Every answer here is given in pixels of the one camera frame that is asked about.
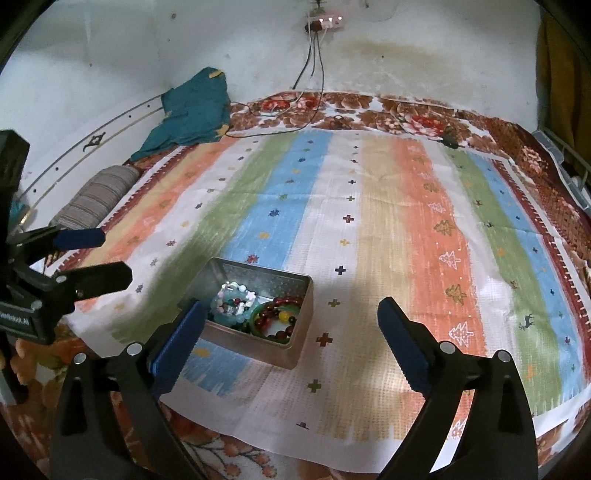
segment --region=metal tin box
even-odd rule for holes
[[[224,325],[207,321],[201,338],[236,353],[277,367],[292,369],[300,359],[304,340],[312,320],[314,298],[313,282],[307,275],[273,270],[272,268],[244,264],[213,257],[197,273],[190,283],[179,306],[183,308],[191,299],[209,304],[226,281],[246,285],[257,296],[302,297],[297,323],[290,341],[284,345],[233,330]]]

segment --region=blue stripe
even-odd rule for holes
[[[256,256],[258,265],[283,267],[332,135],[326,131],[306,131],[297,135],[256,203],[222,249],[221,257],[244,262],[252,255],[251,259]],[[268,233],[269,237],[262,238],[262,232]],[[207,349],[210,354],[205,357],[190,355],[183,377],[205,390],[219,389],[217,395],[224,397],[232,391],[251,359],[202,339],[195,347]]]
[[[558,341],[558,368],[562,380],[563,401],[567,400],[584,387],[583,371],[580,367],[583,364],[583,353],[580,338],[574,326],[573,312],[564,296],[554,264],[529,215],[521,207],[505,180],[491,166],[490,161],[472,153],[469,153],[469,157],[488,181],[499,205],[511,222],[507,227],[515,229],[515,234],[536,272],[545,311]],[[570,343],[565,341],[566,337],[570,339]],[[575,365],[575,371],[571,370],[573,365]]]
[[[256,255],[258,265],[279,269],[283,267],[296,239],[332,135],[326,131],[298,135],[236,235],[223,249],[222,257],[244,262]],[[269,238],[261,238],[262,233],[267,233]]]

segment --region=teal cloth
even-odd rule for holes
[[[10,205],[10,215],[8,216],[8,231],[11,232],[15,228],[25,214],[28,212],[28,207],[20,200],[14,199]]]
[[[230,97],[224,73],[207,67],[181,86],[162,95],[166,117],[152,129],[142,148],[131,155],[138,161],[176,145],[217,142],[217,132],[230,123]]]

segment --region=blue gripper pad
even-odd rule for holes
[[[53,239],[53,246],[61,252],[100,247],[104,243],[105,233],[100,228],[61,230]]]
[[[391,297],[383,299],[378,305],[378,326],[410,388],[423,395],[431,393],[429,362],[409,330],[413,322]]]
[[[173,389],[187,358],[203,332],[206,318],[205,307],[196,301],[168,337],[158,356],[149,365],[150,373],[154,378],[150,393],[154,398],[159,398],[160,395]]]

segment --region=green stripe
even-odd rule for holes
[[[517,282],[518,288],[512,291],[512,312],[517,317],[517,324],[513,328],[521,351],[522,364],[519,373],[530,409],[535,414],[543,413],[551,405],[560,403],[561,380],[558,371],[558,343],[544,307],[540,285],[511,221],[482,172],[464,152],[446,148],[446,153],[456,166],[462,166],[457,172],[472,201],[473,210],[483,223],[482,229],[503,280],[509,285],[511,281]],[[530,314],[533,315],[535,324],[521,330],[519,323],[524,324],[525,316]]]
[[[289,150],[296,134],[271,136],[253,154],[242,171],[221,192],[199,222],[196,231],[175,257],[158,271],[158,277],[143,296],[144,302],[132,316],[120,320],[111,334],[121,343],[145,342],[157,327],[178,314],[177,303],[194,276],[211,257],[219,255],[255,204],[273,169]]]

